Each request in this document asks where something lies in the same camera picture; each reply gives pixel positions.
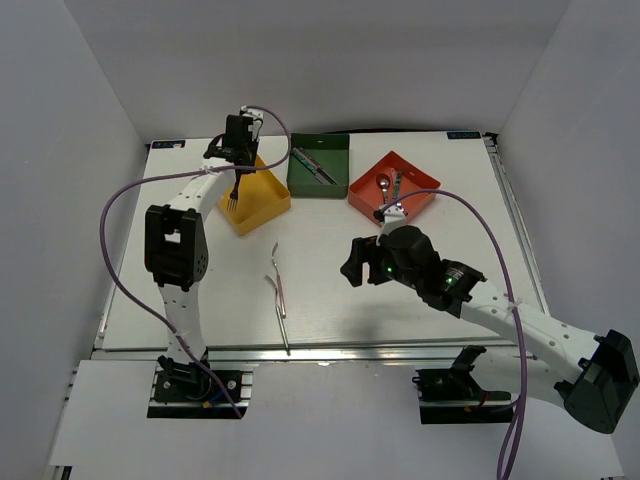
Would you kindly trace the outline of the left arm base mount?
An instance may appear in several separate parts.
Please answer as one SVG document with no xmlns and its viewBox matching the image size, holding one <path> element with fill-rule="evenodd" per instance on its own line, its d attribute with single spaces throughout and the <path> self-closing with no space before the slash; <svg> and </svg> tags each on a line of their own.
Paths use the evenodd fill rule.
<svg viewBox="0 0 640 480">
<path fill-rule="evenodd" d="M 238 369 L 214 370 L 220 385 L 198 365 L 180 364 L 165 356 L 156 363 L 147 407 L 149 419 L 239 420 L 251 398 L 252 373 Z"/>
</svg>

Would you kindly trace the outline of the knife with dark handle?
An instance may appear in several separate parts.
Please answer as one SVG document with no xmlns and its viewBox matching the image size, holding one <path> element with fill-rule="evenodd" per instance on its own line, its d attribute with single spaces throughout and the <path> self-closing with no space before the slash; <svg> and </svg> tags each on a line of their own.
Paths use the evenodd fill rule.
<svg viewBox="0 0 640 480">
<path fill-rule="evenodd" d="M 300 147 L 297 149 L 296 158 L 320 184 L 334 186 L 338 184 L 330 174 L 328 167 L 323 163 L 324 157 L 319 149 Z"/>
</svg>

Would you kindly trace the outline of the fork with pink handle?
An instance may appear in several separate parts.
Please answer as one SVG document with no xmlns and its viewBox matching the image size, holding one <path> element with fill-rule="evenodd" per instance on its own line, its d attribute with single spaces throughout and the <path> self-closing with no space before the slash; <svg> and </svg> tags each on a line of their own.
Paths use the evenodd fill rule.
<svg viewBox="0 0 640 480">
<path fill-rule="evenodd" d="M 271 250 L 271 263 L 272 263 L 272 267 L 275 271 L 275 281 L 276 281 L 276 288 L 277 288 L 277 292 L 278 292 L 278 298 L 279 298 L 279 305 L 281 308 L 281 313 L 282 313 L 282 317 L 283 319 L 286 318 L 287 316 L 287 310 L 286 310 L 286 303 L 285 303 L 285 298 L 284 298 L 284 290 L 283 290 L 283 284 L 282 284 L 282 279 L 281 279 L 281 275 L 279 272 L 279 267 L 278 267 L 278 263 L 276 261 L 276 252 L 279 246 L 279 242 L 276 241 L 273 245 L 273 248 Z"/>
</svg>

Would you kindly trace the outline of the spoon with green handle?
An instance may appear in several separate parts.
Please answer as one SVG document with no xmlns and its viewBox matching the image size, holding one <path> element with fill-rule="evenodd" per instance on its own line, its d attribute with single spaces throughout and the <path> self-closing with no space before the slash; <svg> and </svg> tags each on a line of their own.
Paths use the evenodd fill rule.
<svg viewBox="0 0 640 480">
<path fill-rule="evenodd" d="M 391 201 L 393 203 L 395 203 L 400 195 L 400 190 L 401 190 L 401 184 L 402 184 L 402 179 L 403 179 L 403 172 L 401 170 L 398 169 L 392 169 L 391 170 L 391 177 L 392 177 L 392 181 L 393 181 L 393 189 L 392 189 L 392 195 L 391 195 Z"/>
</svg>

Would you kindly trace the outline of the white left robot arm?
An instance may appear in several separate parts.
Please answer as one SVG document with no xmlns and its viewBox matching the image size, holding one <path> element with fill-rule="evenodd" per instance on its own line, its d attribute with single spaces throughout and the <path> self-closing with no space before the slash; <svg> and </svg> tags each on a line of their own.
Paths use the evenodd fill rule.
<svg viewBox="0 0 640 480">
<path fill-rule="evenodd" d="M 229 115 L 225 132 L 203 154 L 202 173 L 171 201 L 152 205 L 145 214 L 144 265 L 158 286 L 165 317 L 173 326 L 159 364 L 170 384 L 191 399 L 205 396 L 212 378 L 194 362 L 207 357 L 198 307 L 199 282 L 209 263 L 204 223 L 227 190 L 232 191 L 230 204 L 237 204 L 242 176 L 237 170 L 215 169 L 253 166 L 262 124 L 263 114 L 248 107 Z"/>
</svg>

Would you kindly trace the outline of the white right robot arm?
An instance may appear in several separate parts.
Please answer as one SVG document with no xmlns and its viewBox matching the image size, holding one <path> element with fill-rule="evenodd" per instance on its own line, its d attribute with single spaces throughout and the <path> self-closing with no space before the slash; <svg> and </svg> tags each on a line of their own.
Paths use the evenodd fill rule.
<svg viewBox="0 0 640 480">
<path fill-rule="evenodd" d="M 562 407 L 593 431 L 611 434 L 639 386 L 628 337 L 615 330 L 597 335 L 510 301 L 481 272 L 441 258 L 415 226 L 353 239 L 340 272 L 354 287 L 400 283 L 430 308 L 524 346 L 524 355 L 467 346 L 448 369 L 421 371 L 414 381 L 426 402 L 481 403 L 489 392 L 516 392 L 525 371 L 528 396 Z"/>
</svg>

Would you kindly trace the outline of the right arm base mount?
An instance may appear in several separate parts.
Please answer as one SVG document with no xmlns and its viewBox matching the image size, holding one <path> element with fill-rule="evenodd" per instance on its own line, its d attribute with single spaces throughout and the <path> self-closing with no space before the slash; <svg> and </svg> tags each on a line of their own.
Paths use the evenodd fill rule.
<svg viewBox="0 0 640 480">
<path fill-rule="evenodd" d="M 420 369 L 412 377 L 417 388 L 422 425 L 508 424 L 515 401 L 503 391 L 482 389 L 471 373 L 487 350 L 465 347 L 444 369 Z"/>
</svg>

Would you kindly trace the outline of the fork with green handle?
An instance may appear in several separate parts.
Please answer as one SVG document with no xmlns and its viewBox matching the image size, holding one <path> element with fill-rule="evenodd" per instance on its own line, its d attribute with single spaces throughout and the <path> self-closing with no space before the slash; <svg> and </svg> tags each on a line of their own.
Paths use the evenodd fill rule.
<svg viewBox="0 0 640 480">
<path fill-rule="evenodd" d="M 290 348 L 288 335 L 287 335 L 285 322 L 284 322 L 285 318 L 284 318 L 284 313 L 283 313 L 282 306 L 281 306 L 281 301 L 280 301 L 280 291 L 279 291 L 279 288 L 276 285 L 276 282 L 269 275 L 265 274 L 264 275 L 264 279 L 271 285 L 271 287 L 274 290 L 275 312 L 276 312 L 276 318 L 277 318 L 277 322 L 278 322 L 278 327 L 279 327 L 279 330 L 280 330 L 280 335 L 281 335 L 281 338 L 282 338 L 284 351 L 285 351 L 287 357 L 290 357 L 291 356 L 291 348 Z"/>
</svg>

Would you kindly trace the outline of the fork with dark handle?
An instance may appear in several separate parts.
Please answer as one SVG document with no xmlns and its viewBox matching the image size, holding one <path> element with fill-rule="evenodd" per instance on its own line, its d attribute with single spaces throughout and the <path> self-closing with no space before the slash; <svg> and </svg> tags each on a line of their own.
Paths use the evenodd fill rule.
<svg viewBox="0 0 640 480">
<path fill-rule="evenodd" d="M 239 201 L 239 187 L 240 187 L 241 179 L 242 179 L 242 172 L 236 170 L 234 186 L 229 194 L 227 207 L 226 207 L 228 212 L 236 211 L 237 204 Z"/>
</svg>

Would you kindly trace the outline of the spoon with dark handle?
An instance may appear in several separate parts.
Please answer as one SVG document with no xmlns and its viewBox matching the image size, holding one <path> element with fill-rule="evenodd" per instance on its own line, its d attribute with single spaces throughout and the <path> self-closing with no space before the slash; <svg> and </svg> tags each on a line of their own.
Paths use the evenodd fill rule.
<svg viewBox="0 0 640 480">
<path fill-rule="evenodd" d="M 380 173 L 376 177 L 376 183 L 382 192 L 384 203 L 389 204 L 394 199 L 395 182 L 389 175 Z"/>
</svg>

